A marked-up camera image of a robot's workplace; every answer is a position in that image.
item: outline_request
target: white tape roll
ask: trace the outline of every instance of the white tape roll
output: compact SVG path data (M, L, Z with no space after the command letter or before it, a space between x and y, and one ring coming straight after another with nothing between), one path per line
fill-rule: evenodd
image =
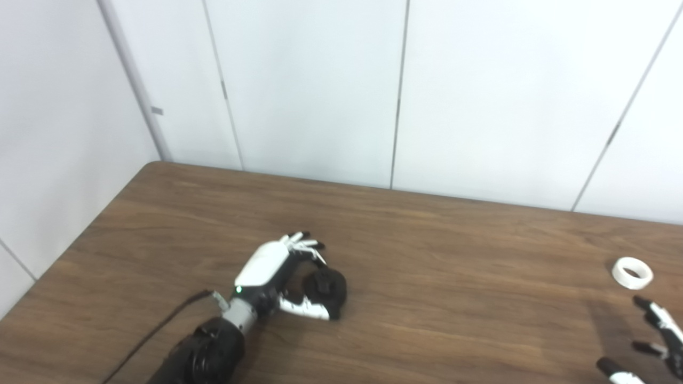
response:
M638 277L626 272L627 269ZM612 268L612 276L614 280L617 280L617 283L634 290L645 288L654 277L652 269L636 258L620 258L617 260L614 263L614 268Z

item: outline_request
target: wooden table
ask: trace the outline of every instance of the wooden table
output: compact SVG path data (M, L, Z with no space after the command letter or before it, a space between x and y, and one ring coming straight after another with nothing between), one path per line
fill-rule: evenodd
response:
M99 383L189 295L229 294L258 245L310 230L348 281L338 322L257 325L233 383L607 383L609 355L675 382L609 268L655 272L642 295L683 321L683 227L152 163L0 322L3 383ZM194 305L113 383L144 383L216 314Z

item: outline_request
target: black cable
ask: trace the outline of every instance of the black cable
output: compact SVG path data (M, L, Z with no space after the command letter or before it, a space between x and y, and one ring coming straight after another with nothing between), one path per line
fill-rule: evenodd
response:
M180 304L178 307L176 307L176 308L173 310L173 312L171 312L168 316L166 316L166 318L163 319L163 320L161 321L161 323L159 323L159 324L158 324L153 330L151 330L144 338L142 338L142 340L140 340L140 341L133 347L132 350L130 350L130 352L126 355L126 357L125 357L123 360L121 360L121 362L119 363L119 365L117 365L116 368L114 368L114 371L112 371L112 373L109 374L109 376L107 376L107 377L104 379L104 381L102 382L102 384L107 384L107 383L108 383L108 382L109 382L109 381L110 381L110 380L111 380L111 379L112 379L112 378L121 370L121 368L123 368L123 367L126 365L126 363L128 363L128 360L130 360L130 358L133 357L133 356L135 355L135 353L137 353L137 351L138 351L140 348L142 348L143 345L145 345L145 343L146 343L147 341L149 341L149 340L150 340L157 332L159 332L159 330L162 329L166 324L168 324L171 320L173 320L173 318L176 317L176 315L178 315L180 312L182 312L182 310L184 310L185 307L187 307L188 305L190 305L190 304L192 304L192 303L194 303L194 302L196 302L196 301L202 300L202 299L205 298L205 297L211 296L212 293L213 293L213 291L211 291L211 290L203 290L203 291L201 291L201 292L198 292L198 293L196 293L196 294L194 294L194 295L188 297L185 301L183 301L182 304Z

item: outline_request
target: white wall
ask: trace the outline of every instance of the white wall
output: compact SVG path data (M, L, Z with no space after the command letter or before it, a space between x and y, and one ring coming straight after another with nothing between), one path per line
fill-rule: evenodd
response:
M0 244L0 318L7 314L32 285L31 276Z
M95 1L3 2L0 52L4 314L31 283L8 252L41 276L158 155Z
M571 209L680 0L414 0L396 189Z
M247 171L389 186L404 1L207 6Z
M402 70L405 1L102 1L145 108L164 110L152 129L175 161L560 210L577 202L681 4L412 0ZM659 88L635 110L675 97ZM672 119L650 139L671 138ZM596 183L614 184L614 156ZM679 169L675 156L661 162ZM671 221L654 211L677 204L641 185L660 208L611 208L614 191L598 199L596 188L579 209Z
M177 163L241 169L201 0L104 0Z
M683 22L680 19L576 210L683 224Z

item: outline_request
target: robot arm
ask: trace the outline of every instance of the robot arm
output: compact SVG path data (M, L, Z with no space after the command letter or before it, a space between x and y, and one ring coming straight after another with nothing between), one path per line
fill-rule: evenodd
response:
M305 240L307 232L285 235L256 249L235 279L229 301L212 296L221 316L200 325L171 351L148 384L225 384L245 353L245 335L257 319L277 309L333 320L346 300L344 276L327 267L318 249L324 245ZM318 270L304 279L300 301L287 296L285 285L302 262Z
M636 295L633 303L645 311L645 321L661 333L666 346L649 342L632 342L631 346L638 352L659 357L678 380L683 380L683 332L676 321L653 301ZM608 357L598 360L597 366L614 384L645 383Z

